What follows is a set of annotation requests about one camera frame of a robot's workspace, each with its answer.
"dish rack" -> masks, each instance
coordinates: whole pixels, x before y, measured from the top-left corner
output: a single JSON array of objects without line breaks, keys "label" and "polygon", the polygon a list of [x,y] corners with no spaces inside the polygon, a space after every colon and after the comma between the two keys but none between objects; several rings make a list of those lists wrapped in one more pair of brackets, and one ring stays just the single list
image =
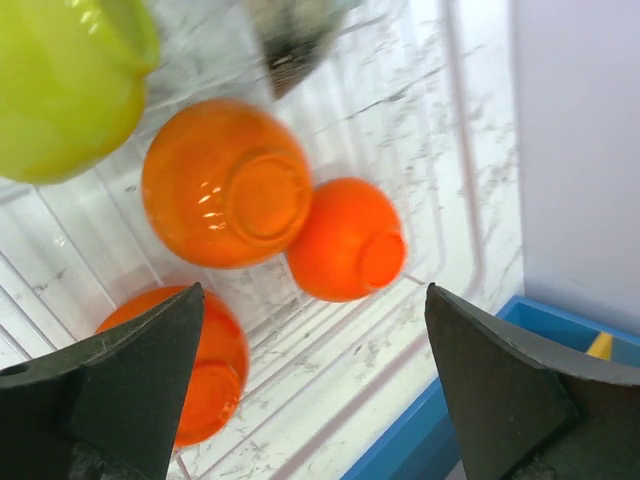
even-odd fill
[{"label": "dish rack", "polygon": [[[168,478],[339,478],[435,378],[425,284],[489,311],[520,291],[508,2],[364,2],[277,103],[240,2],[150,4],[164,62],[135,134],[64,184],[0,184],[0,368],[86,338],[137,293],[199,281],[245,329],[251,373],[234,418],[176,452]],[[144,155],[178,110],[219,96],[281,119],[316,183],[356,175],[386,192],[410,249],[391,287],[330,304],[282,255],[219,271],[166,250],[143,212]]]}]

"blue container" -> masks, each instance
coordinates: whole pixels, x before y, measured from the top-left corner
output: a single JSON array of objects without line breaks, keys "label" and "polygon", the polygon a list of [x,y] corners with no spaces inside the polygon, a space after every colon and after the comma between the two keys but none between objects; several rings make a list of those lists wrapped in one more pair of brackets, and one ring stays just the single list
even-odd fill
[{"label": "blue container", "polygon": [[[640,367],[640,339],[523,297],[497,316],[586,352],[600,332],[614,337],[612,360]],[[439,380],[435,380],[344,475],[343,480],[444,480],[460,450]]]}]

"yellow object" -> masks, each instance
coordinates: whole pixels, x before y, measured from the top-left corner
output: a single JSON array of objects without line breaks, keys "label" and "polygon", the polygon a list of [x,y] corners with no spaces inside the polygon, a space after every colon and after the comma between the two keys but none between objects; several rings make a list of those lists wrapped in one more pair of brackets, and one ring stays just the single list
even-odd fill
[{"label": "yellow object", "polygon": [[159,60],[142,0],[2,0],[0,176],[63,181],[118,148]]},{"label": "yellow object", "polygon": [[587,355],[592,357],[601,358],[602,360],[611,360],[611,353],[613,352],[613,336],[609,333],[599,333],[596,339],[593,341]]}]

